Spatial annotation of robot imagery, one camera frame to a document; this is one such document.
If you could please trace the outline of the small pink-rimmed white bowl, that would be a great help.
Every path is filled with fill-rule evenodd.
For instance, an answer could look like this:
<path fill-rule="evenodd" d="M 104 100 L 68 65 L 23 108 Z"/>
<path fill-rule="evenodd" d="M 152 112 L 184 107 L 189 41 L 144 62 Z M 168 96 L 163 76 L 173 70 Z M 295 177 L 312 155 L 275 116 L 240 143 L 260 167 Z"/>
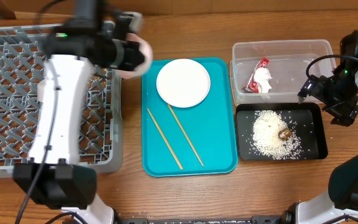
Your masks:
<path fill-rule="evenodd" d="M 130 79 L 135 77 L 141 77 L 145 73 L 147 73 L 150 69 L 150 66 L 153 61 L 153 51 L 150 44 L 139 37 L 136 34 L 128 33 L 126 36 L 126 40 L 138 42 L 140 44 L 139 50 L 144 55 L 145 59 L 140 65 L 138 65 L 134 71 L 123 71 L 123 70 L 116 70 L 118 76 L 124 79 Z"/>

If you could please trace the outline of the dark brown food scrap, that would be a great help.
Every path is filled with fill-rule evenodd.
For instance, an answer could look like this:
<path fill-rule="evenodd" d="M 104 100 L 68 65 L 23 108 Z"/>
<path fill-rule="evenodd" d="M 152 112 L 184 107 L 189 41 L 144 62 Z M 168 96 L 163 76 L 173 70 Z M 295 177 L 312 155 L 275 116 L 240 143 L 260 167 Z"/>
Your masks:
<path fill-rule="evenodd" d="M 281 131 L 278 132 L 278 137 L 282 140 L 282 141 L 286 141 L 288 140 L 290 137 L 292 136 L 292 132 L 290 131 L 289 128 L 285 128 Z"/>

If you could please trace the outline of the pile of white rice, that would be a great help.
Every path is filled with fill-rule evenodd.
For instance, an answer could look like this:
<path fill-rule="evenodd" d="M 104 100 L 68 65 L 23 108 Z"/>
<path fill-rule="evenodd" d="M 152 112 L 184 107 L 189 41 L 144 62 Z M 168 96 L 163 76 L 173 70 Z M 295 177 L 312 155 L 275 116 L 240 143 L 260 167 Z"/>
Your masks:
<path fill-rule="evenodd" d="M 282 141 L 278 132 L 289 128 Z M 316 155 L 314 122 L 309 110 L 240 111 L 237 114 L 239 155 L 243 160 L 297 160 Z"/>

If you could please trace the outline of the white tissue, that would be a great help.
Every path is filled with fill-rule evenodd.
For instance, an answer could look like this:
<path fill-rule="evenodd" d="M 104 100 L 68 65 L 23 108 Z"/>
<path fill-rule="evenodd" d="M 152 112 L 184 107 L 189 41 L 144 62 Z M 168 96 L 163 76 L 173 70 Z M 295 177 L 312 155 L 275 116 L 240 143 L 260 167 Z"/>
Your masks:
<path fill-rule="evenodd" d="M 258 68 L 256 70 L 254 80 L 257 82 L 257 86 L 260 88 L 259 93 L 265 94 L 272 89 L 269 83 L 271 79 L 271 74 L 267 68 Z"/>

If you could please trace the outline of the red snack wrapper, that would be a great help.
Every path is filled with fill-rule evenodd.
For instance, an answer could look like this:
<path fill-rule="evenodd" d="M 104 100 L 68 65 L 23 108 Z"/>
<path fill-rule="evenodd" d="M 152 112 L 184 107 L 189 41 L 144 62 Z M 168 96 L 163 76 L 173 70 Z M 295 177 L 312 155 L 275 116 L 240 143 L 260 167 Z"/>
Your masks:
<path fill-rule="evenodd" d="M 255 68 L 253 69 L 251 76 L 249 78 L 249 81 L 244 85 L 244 88 L 247 91 L 253 92 L 253 93 L 259 93 L 259 87 L 257 86 L 257 82 L 254 80 L 254 76 L 256 73 L 256 70 L 258 68 L 265 68 L 269 64 L 269 60 L 265 57 L 259 60 Z"/>

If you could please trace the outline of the large white round plate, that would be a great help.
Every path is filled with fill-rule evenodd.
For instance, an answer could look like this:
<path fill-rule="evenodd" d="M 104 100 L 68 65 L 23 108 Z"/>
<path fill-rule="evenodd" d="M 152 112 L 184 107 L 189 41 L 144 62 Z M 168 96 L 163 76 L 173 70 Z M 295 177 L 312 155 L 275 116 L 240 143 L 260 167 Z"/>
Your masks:
<path fill-rule="evenodd" d="M 211 79 L 202 64 L 191 59 L 176 59 L 162 67 L 156 80 L 161 99 L 177 108 L 200 104 L 208 95 Z"/>

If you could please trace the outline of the wooden chopstick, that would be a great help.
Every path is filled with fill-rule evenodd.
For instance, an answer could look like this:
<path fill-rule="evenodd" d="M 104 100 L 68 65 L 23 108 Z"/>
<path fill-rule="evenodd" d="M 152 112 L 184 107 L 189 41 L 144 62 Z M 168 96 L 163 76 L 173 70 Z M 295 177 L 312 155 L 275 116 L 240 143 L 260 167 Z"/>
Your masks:
<path fill-rule="evenodd" d="M 164 143 L 165 143 L 166 146 L 168 147 L 168 150 L 170 151 L 172 157 L 174 158 L 175 162 L 177 163 L 179 169 L 180 169 L 180 170 L 183 170 L 183 166 L 182 166 L 181 162 L 178 160 L 177 155 L 176 155 L 175 152 L 173 151 L 173 149 L 172 149 L 170 143 L 167 141 L 167 138 L 165 137 L 163 131 L 161 130 L 161 128 L 160 128 L 160 126 L 159 126 L 157 120 L 155 119 L 155 117 L 153 116 L 153 114 L 152 114 L 152 112 L 150 111 L 149 108 L 147 108 L 147 111 L 148 111 L 148 114 L 149 114 L 149 116 L 151 117 L 152 121 L 154 122 L 155 127 L 157 128 L 158 132 L 160 133 L 160 135 L 161 135 L 161 137 L 162 137 Z"/>
<path fill-rule="evenodd" d="M 181 124 L 180 120 L 178 119 L 176 113 L 174 112 L 172 106 L 169 105 L 169 104 L 167 104 L 167 106 L 168 106 L 168 109 L 170 110 L 172 116 L 175 118 L 175 121 L 177 122 L 177 125 L 178 125 L 179 128 L 181 129 L 181 131 L 182 131 L 184 137 L 185 137 L 186 140 L 188 141 L 188 144 L 190 145 L 190 147 L 191 147 L 191 149 L 192 149 L 194 155 L 196 156 L 197 160 L 199 161 L 199 163 L 201 164 L 201 166 L 204 167 L 203 161 L 201 160 L 201 158 L 200 158 L 200 156 L 199 156 L 197 150 L 195 149 L 195 147 L 194 147 L 194 145 L 193 145 L 191 139 L 190 139 L 189 136 L 187 135 L 187 133 L 186 133 L 184 127 L 182 126 L 182 124 Z"/>

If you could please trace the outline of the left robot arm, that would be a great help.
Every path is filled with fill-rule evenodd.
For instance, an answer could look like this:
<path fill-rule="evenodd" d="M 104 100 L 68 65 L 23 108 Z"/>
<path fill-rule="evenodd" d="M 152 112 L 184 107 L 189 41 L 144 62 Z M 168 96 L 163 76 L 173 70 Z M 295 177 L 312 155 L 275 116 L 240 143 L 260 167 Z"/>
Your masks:
<path fill-rule="evenodd" d="M 84 95 L 95 67 L 124 77 L 145 74 L 151 46 L 138 35 L 142 14 L 105 1 L 77 1 L 75 15 L 42 41 L 46 56 L 39 84 L 39 122 L 27 162 L 16 164 L 14 182 L 33 201 L 79 223 L 117 223 L 96 192 L 97 174 L 79 164 Z"/>

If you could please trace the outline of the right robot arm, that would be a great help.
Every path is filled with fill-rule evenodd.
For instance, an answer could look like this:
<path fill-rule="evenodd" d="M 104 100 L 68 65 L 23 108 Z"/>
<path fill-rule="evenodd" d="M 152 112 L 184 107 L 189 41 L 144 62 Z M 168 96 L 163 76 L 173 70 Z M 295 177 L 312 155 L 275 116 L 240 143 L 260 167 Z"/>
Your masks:
<path fill-rule="evenodd" d="M 340 41 L 340 63 L 330 77 L 317 77 L 310 70 L 324 57 L 306 68 L 307 80 L 298 92 L 298 101 L 312 96 L 323 103 L 331 124 L 349 127 L 358 116 L 358 30 Z M 358 153 L 337 166 L 329 178 L 328 189 L 309 201 L 294 203 L 283 212 L 280 223 L 358 223 Z"/>

